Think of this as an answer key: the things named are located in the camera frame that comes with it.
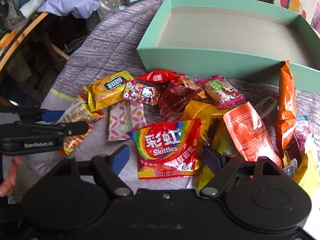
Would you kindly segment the person's left hand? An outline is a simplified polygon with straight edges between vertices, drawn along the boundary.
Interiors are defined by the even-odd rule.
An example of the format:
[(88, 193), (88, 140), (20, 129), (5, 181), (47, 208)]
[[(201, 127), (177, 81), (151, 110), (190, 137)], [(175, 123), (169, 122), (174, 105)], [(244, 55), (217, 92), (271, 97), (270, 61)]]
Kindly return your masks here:
[(18, 175), (18, 165), (22, 164), (20, 156), (14, 156), (9, 166), (8, 175), (1, 183), (1, 197), (9, 196), (13, 193)]

